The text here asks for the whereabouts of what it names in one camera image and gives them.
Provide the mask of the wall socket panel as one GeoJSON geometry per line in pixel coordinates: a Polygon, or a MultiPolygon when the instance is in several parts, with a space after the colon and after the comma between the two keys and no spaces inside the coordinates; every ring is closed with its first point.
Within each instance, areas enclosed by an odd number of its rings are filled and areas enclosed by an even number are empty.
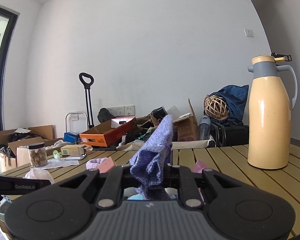
{"type": "Polygon", "coordinates": [[[110,112],[110,114],[112,114],[115,117],[135,115],[134,105],[107,107],[107,110],[110,112]]]}

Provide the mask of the beige thermos jug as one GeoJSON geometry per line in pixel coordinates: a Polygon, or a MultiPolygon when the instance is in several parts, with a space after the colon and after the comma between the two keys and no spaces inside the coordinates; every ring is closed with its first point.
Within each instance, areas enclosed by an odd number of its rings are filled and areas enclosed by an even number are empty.
{"type": "Polygon", "coordinates": [[[251,59],[253,73],[249,97],[248,163],[263,170],[287,166],[291,136],[291,117],[298,98],[298,82],[290,65],[280,65],[285,57],[260,55],[251,59]],[[289,71],[295,93],[289,99],[279,72],[289,71]]]}

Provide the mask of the blue knitted cloth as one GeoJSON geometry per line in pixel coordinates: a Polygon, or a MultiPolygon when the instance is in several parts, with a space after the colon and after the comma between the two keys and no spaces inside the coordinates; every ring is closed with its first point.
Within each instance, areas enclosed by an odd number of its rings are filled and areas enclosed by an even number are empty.
{"type": "Polygon", "coordinates": [[[140,183],[135,188],[143,200],[169,200],[161,186],[166,159],[172,153],[173,119],[165,116],[149,139],[130,159],[130,174],[140,183]]]}

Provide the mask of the pink sponge block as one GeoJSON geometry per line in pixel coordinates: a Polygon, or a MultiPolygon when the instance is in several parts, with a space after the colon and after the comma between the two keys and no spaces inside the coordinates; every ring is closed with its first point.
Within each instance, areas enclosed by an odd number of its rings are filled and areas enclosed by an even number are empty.
{"type": "Polygon", "coordinates": [[[97,169],[100,173],[107,173],[115,167],[116,164],[113,159],[111,157],[106,157],[100,159],[100,163],[98,164],[97,169]]]}

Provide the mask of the open cardboard box on floor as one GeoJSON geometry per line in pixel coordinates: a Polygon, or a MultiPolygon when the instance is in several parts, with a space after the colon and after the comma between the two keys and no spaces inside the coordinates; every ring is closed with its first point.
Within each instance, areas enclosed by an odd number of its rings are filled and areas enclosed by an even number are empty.
{"type": "Polygon", "coordinates": [[[29,127],[23,132],[17,132],[17,129],[0,131],[0,147],[8,146],[16,154],[19,146],[27,146],[35,142],[44,142],[54,139],[52,125],[29,127]]]}

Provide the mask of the clear jar with black lid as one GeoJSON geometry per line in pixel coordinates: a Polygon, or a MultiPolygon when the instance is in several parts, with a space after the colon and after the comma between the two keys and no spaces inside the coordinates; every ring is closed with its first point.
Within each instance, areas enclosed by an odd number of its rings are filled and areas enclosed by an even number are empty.
{"type": "Polygon", "coordinates": [[[47,153],[45,150],[45,144],[43,142],[28,145],[27,150],[32,167],[37,168],[47,165],[47,153]]]}

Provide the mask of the black suitcase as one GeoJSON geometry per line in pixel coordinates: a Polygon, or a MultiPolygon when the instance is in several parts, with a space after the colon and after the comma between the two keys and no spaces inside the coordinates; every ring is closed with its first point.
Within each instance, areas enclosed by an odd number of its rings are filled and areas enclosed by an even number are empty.
{"type": "Polygon", "coordinates": [[[249,143],[249,126],[247,125],[224,126],[212,121],[210,133],[216,147],[238,146],[249,143]]]}

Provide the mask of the grey blue water bottle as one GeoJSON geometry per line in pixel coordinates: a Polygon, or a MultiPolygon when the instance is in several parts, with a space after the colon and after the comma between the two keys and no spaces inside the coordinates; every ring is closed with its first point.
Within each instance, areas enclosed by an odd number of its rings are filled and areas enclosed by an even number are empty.
{"type": "Polygon", "coordinates": [[[211,121],[210,117],[204,115],[199,122],[199,139],[200,140],[209,140],[210,139],[210,130],[211,130],[211,121]]]}

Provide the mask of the small yellow carton box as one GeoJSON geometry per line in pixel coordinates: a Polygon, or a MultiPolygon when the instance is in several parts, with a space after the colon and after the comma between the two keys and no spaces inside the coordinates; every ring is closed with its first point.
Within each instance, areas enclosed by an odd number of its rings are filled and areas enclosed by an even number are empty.
{"type": "Polygon", "coordinates": [[[65,145],[61,147],[62,155],[83,155],[85,154],[85,145],[65,145]]]}

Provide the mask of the printed paper sheet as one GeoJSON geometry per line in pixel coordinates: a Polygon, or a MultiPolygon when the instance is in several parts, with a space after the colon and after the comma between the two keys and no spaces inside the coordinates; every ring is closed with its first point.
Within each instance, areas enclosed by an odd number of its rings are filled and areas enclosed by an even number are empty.
{"type": "Polygon", "coordinates": [[[56,159],[49,159],[45,166],[40,167],[41,169],[54,169],[60,167],[68,167],[72,165],[78,165],[79,161],[77,160],[56,160],[56,159]]]}

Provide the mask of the wicker rattan ball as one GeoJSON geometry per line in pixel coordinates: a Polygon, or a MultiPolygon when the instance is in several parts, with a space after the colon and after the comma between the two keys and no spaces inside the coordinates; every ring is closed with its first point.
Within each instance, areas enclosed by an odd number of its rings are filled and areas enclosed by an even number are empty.
{"type": "Polygon", "coordinates": [[[211,118],[222,121],[229,117],[226,101],[219,95],[207,95],[204,99],[204,113],[211,118]]]}

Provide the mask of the white canvas bin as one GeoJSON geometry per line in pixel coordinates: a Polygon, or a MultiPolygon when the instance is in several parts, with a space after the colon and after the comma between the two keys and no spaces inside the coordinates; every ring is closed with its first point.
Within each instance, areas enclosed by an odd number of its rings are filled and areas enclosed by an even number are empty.
{"type": "MultiPolygon", "coordinates": [[[[144,141],[136,140],[123,146],[117,146],[116,150],[117,151],[138,151],[144,144],[145,144],[144,141]]],[[[209,140],[172,142],[172,150],[210,148],[215,146],[216,143],[211,135],[209,140]]]]}

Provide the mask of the orange shoe box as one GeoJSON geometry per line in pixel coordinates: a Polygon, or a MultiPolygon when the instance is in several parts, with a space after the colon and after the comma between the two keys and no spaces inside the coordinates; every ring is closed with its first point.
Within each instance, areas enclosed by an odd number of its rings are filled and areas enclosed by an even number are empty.
{"type": "Polygon", "coordinates": [[[136,118],[129,116],[103,122],[83,133],[80,139],[83,144],[97,147],[108,147],[121,140],[122,136],[137,128],[136,118]]]}

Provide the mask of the dark blue fabric bag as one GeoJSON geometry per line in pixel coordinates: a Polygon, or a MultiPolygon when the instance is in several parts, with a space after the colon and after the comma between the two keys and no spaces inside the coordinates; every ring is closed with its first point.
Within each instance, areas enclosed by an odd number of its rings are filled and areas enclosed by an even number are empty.
{"type": "Polygon", "coordinates": [[[229,117],[227,120],[236,122],[240,125],[243,124],[243,116],[245,106],[247,104],[248,92],[249,85],[228,85],[219,91],[214,92],[214,94],[221,96],[228,106],[229,117]]]}

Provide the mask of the white metal trolley frame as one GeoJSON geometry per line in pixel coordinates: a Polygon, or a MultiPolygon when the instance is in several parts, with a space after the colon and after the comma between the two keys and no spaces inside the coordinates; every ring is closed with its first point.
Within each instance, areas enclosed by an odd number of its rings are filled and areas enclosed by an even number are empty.
{"type": "Polygon", "coordinates": [[[89,128],[88,116],[85,112],[70,112],[65,116],[65,133],[80,134],[89,128]]]}

